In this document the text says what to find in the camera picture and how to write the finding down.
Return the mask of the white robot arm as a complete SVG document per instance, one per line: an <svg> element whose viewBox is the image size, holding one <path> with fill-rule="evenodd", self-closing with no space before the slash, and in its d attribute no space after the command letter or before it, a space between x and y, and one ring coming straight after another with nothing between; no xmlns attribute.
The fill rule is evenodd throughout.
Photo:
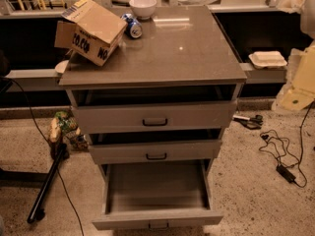
<svg viewBox="0 0 315 236"><path fill-rule="evenodd" d="M283 0L280 9L300 14L300 29L315 40L315 0ZM299 111L315 99L314 42L303 51L292 49L286 83L279 91L273 109Z"/></svg>

